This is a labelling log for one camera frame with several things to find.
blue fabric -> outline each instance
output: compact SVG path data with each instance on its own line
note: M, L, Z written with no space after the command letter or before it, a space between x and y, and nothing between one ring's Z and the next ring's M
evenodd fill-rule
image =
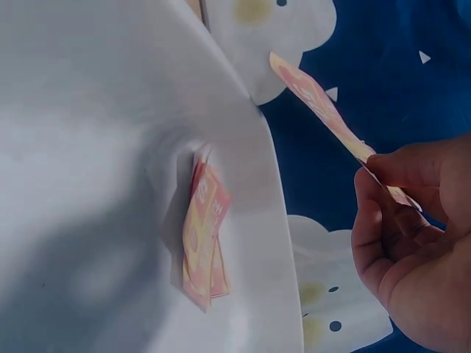
M471 2L334 0L337 25L300 67L328 90L360 139L380 153L451 138L471 127ZM419 51L431 60L425 64ZM272 131L288 214L330 231L351 229L359 165L321 121L285 90L261 106ZM428 352L397 328L359 352Z

fingernail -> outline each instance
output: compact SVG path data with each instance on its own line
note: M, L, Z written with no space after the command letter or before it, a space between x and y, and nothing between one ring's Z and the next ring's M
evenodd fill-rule
M372 154L371 156L368 157L368 160L366 161L366 164L367 163L371 163L371 162L377 162L378 160L380 160L381 158L383 158L385 155L384 154Z

white paper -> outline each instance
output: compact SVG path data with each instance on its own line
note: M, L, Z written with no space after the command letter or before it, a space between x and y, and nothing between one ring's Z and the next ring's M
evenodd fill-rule
M0 350L302 351L268 127L184 1L1 0L0 27ZM208 314L171 271L201 141L234 195Z

cloud print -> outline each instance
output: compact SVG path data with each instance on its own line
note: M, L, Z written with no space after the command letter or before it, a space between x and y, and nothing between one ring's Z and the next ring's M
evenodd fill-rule
M306 352L352 352L392 333L387 312L363 286L350 248L351 230L328 232L288 216Z
M208 26L256 104L286 87L269 66L271 51L299 65L304 51L333 34L332 0L206 0Z

black dot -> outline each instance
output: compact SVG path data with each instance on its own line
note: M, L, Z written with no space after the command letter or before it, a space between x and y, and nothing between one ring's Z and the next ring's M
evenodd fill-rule
M332 321L329 325L330 331L338 332L341 329L341 323L339 321Z

